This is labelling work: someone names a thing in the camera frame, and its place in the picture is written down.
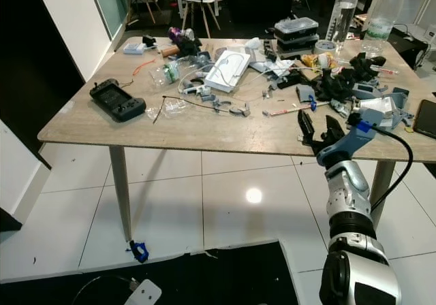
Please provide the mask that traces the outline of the black floor mat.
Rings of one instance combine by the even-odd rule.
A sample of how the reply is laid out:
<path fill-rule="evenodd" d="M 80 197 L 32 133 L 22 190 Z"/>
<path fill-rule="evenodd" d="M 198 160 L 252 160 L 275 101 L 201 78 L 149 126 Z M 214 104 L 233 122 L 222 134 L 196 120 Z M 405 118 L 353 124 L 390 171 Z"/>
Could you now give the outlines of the black floor mat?
<path fill-rule="evenodd" d="M 123 305 L 135 283 L 161 290 L 155 305 L 298 305 L 279 242 L 203 253 L 111 270 L 1 283 L 1 305 Z"/>

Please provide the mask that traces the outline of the purple and black gadget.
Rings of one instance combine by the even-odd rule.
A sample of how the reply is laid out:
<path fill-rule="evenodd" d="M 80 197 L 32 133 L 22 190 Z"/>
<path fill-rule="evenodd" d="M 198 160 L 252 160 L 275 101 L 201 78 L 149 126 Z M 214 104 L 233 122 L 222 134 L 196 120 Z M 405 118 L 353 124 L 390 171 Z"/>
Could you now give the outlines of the purple and black gadget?
<path fill-rule="evenodd" d="M 174 46 L 178 48 L 177 55 L 179 57 L 196 56 L 200 53 L 202 42 L 194 34 L 193 29 L 180 29 L 170 27 L 168 29 L 168 37 Z"/>

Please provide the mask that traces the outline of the black smartphone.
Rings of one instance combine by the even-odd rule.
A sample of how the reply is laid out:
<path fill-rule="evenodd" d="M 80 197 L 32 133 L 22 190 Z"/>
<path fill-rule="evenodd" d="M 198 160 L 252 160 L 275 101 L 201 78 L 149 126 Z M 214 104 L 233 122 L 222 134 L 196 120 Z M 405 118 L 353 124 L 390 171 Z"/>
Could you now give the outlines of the black smartphone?
<path fill-rule="evenodd" d="M 436 102 L 427 99 L 421 101 L 412 131 L 436 139 Z"/>

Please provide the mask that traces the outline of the small blue clip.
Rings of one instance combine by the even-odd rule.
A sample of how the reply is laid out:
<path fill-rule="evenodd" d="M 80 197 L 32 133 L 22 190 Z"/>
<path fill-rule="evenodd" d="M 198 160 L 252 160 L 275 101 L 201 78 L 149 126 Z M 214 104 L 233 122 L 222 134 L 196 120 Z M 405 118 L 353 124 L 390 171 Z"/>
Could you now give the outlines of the small blue clip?
<path fill-rule="evenodd" d="M 129 251 L 133 253 L 134 259 L 140 263 L 144 263 L 149 259 L 149 250 L 146 248 L 143 242 L 135 242 L 130 240 Z"/>

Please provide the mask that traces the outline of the white flat cardboard box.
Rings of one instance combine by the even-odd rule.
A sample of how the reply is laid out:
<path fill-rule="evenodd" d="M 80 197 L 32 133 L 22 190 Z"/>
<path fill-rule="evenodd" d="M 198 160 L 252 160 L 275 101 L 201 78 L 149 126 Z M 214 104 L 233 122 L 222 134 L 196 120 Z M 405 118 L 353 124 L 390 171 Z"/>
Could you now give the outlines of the white flat cardboard box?
<path fill-rule="evenodd" d="M 203 78 L 204 84 L 209 89 L 231 93 L 249 67 L 250 59 L 248 53 L 224 50 Z"/>

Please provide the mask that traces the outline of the white plate with holes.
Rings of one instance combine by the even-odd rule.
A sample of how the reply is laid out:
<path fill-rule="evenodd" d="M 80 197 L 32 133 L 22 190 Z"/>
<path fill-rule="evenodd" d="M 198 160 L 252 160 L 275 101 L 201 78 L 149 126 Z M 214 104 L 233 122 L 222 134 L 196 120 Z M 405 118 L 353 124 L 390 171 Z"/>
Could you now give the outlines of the white plate with holes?
<path fill-rule="evenodd" d="M 151 280 L 140 281 L 124 305 L 156 305 L 161 299 L 162 290 Z"/>

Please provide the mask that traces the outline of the black handheld game console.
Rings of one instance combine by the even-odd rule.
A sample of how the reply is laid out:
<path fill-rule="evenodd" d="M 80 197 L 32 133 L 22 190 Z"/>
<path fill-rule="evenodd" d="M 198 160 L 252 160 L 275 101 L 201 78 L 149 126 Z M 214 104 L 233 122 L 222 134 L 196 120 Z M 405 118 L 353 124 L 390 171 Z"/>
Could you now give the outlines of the black handheld game console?
<path fill-rule="evenodd" d="M 94 103 L 106 112 L 113 121 L 124 123 L 139 117 L 146 111 L 146 103 L 142 97 L 133 97 L 121 87 L 115 78 L 96 83 L 89 91 Z"/>

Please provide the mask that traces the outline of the grey tape roll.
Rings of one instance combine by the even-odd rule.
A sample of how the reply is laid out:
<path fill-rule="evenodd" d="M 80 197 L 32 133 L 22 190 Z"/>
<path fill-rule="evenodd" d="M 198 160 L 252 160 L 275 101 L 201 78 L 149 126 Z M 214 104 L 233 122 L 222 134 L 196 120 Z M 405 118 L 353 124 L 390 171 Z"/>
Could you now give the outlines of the grey tape roll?
<path fill-rule="evenodd" d="M 336 42 L 329 40 L 318 40 L 313 47 L 314 54 L 321 53 L 335 53 L 339 49 L 339 45 Z"/>

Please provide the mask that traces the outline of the black container with clear lid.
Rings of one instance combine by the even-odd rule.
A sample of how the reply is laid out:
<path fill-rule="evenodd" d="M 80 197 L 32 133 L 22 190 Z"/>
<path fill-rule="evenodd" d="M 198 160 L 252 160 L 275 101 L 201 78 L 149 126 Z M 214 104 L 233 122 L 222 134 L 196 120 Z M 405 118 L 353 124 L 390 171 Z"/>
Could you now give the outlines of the black container with clear lid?
<path fill-rule="evenodd" d="M 311 18 L 295 18 L 274 24 L 273 34 L 277 46 L 284 52 L 314 47 L 319 37 L 319 24 Z"/>

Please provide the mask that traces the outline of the red and white pen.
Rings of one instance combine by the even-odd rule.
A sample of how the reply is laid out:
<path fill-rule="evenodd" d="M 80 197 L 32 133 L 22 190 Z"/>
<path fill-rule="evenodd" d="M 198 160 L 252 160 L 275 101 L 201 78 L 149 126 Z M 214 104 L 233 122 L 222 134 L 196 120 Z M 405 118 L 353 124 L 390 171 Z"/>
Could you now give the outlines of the red and white pen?
<path fill-rule="evenodd" d="M 310 105 L 293 106 L 290 107 L 289 109 L 283 109 L 280 111 L 263 111 L 262 114 L 264 115 L 264 117 L 277 117 L 287 113 L 299 112 L 306 109 L 311 109 L 311 106 Z"/>

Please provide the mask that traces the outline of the white cabinet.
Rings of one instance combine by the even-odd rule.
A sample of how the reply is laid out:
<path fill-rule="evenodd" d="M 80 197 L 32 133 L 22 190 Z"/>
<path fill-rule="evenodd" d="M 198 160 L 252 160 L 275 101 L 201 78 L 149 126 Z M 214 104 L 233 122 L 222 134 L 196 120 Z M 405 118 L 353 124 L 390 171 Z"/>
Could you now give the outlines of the white cabinet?
<path fill-rule="evenodd" d="M 371 0 L 368 14 L 392 15 L 394 27 L 409 35 L 421 35 L 436 22 L 436 0 Z"/>

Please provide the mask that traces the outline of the tall clear water bottle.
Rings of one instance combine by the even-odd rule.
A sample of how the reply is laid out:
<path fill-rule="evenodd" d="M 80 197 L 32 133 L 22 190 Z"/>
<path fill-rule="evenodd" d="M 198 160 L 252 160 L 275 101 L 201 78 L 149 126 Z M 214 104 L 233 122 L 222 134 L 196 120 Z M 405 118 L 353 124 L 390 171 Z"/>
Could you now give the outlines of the tall clear water bottle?
<path fill-rule="evenodd" d="M 358 0 L 335 0 L 325 40 L 336 44 L 337 49 L 347 40 L 357 3 Z"/>

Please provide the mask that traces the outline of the clear plastic wrapper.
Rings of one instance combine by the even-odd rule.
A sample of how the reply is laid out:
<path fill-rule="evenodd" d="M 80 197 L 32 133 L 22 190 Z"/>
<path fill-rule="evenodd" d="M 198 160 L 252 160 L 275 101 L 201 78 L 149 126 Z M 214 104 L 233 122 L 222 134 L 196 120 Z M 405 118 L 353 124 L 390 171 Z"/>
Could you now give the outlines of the clear plastic wrapper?
<path fill-rule="evenodd" d="M 187 109 L 187 102 L 178 97 L 165 97 L 159 107 L 149 107 L 144 111 L 153 123 L 159 118 L 174 118 L 183 114 Z"/>

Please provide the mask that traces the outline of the crushed clear plastic bottle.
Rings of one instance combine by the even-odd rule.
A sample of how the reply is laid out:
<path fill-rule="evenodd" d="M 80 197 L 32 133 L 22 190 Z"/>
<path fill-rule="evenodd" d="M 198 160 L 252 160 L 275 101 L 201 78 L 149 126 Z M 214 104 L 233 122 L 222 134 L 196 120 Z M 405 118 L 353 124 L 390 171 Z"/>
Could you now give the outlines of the crushed clear plastic bottle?
<path fill-rule="evenodd" d="M 169 61 L 149 69 L 149 77 L 153 79 L 156 87 L 168 87 L 178 83 L 181 78 L 194 71 L 192 63 L 184 61 Z"/>

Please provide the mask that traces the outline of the black storage crate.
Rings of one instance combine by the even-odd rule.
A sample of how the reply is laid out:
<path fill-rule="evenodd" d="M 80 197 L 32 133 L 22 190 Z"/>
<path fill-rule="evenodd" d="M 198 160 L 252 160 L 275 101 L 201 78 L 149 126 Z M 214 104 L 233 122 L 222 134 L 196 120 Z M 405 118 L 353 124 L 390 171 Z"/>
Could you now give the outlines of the black storage crate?
<path fill-rule="evenodd" d="M 234 22 L 277 22 L 292 13 L 293 0 L 228 0 Z"/>

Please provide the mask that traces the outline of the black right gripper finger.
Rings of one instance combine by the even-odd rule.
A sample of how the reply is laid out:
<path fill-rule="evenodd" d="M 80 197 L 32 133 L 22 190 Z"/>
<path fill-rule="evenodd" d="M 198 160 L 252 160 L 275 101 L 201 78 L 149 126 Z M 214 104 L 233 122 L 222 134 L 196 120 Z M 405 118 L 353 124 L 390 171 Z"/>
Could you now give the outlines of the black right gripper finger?
<path fill-rule="evenodd" d="M 345 131 L 343 130 L 342 125 L 336 118 L 326 115 L 325 116 L 325 143 L 327 144 L 335 144 L 342 140 L 345 137 Z"/>
<path fill-rule="evenodd" d="M 313 126 L 313 122 L 311 120 L 311 116 L 309 116 L 308 112 L 298 111 L 297 112 L 297 123 L 301 128 L 301 137 L 299 140 L 303 144 L 311 144 L 313 141 L 315 129 Z"/>

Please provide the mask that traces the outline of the light wooden table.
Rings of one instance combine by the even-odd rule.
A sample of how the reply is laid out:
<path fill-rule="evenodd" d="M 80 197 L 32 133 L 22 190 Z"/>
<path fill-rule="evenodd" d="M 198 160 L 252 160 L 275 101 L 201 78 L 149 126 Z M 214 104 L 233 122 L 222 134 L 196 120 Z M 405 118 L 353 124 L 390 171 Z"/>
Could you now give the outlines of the light wooden table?
<path fill-rule="evenodd" d="M 390 88 L 399 87 L 410 91 L 405 109 L 415 113 L 423 99 L 436 103 L 433 90 L 436 83 L 426 82 L 416 75 L 406 62 L 389 48 L 384 52 L 387 65 L 396 69 L 396 74 L 388 74 L 382 84 Z M 147 61 L 156 61 L 144 66 L 139 74 L 134 75 L 135 68 Z M 125 147 L 156 148 L 170 150 L 206 150 L 207 152 L 249 153 L 250 155 L 287 155 L 310 157 L 314 152 L 297 140 L 301 130 L 296 115 L 283 114 L 277 117 L 264 117 L 262 111 L 274 112 L 290 108 L 296 102 L 292 88 L 275 91 L 270 99 L 261 99 L 261 92 L 266 90 L 268 82 L 256 74 L 243 74 L 243 83 L 231 94 L 221 97 L 235 99 L 234 105 L 249 104 L 253 112 L 248 117 L 237 117 L 227 113 L 217 113 L 209 107 L 194 106 L 169 119 L 153 119 L 141 115 L 124 123 L 111 119 L 107 113 L 91 101 L 89 91 L 96 84 L 106 79 L 115 78 L 121 84 L 133 83 L 125 91 L 133 97 L 142 97 L 147 107 L 159 107 L 164 95 L 181 97 L 178 87 L 156 87 L 147 74 L 147 69 L 157 69 L 164 59 L 158 52 L 144 55 L 116 53 L 100 66 L 90 80 L 68 101 L 67 106 L 50 119 L 38 133 L 42 142 L 62 144 L 94 144 L 108 146 L 118 155 L 124 155 Z M 436 139 L 419 133 L 404 133 L 402 126 L 395 130 L 396 135 L 412 149 L 412 161 L 436 163 Z M 377 161 L 376 172 L 371 192 L 371 203 L 379 204 L 390 187 L 392 169 L 396 162 L 407 162 L 404 147 L 390 137 L 379 136 L 366 146 L 353 153 L 355 159 Z"/>

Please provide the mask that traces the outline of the yellow snack packet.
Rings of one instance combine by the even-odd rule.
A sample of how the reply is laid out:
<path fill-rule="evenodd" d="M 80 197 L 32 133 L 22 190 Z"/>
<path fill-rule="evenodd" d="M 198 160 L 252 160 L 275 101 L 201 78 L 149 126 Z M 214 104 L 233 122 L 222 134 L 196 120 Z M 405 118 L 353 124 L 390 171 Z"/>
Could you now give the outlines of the yellow snack packet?
<path fill-rule="evenodd" d="M 303 65 L 313 69 L 335 69 L 337 67 L 337 60 L 332 52 L 302 54 L 300 59 Z"/>

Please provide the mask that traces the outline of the large clear plastic bottle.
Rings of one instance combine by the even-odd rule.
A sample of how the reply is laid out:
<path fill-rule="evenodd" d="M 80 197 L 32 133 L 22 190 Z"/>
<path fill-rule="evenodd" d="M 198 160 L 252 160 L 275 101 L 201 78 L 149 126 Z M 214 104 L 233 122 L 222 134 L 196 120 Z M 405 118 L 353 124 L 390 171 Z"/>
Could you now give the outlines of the large clear plastic bottle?
<path fill-rule="evenodd" d="M 366 47 L 381 46 L 392 32 L 399 12 L 405 0 L 377 0 L 368 12 L 367 24 L 362 45 Z"/>

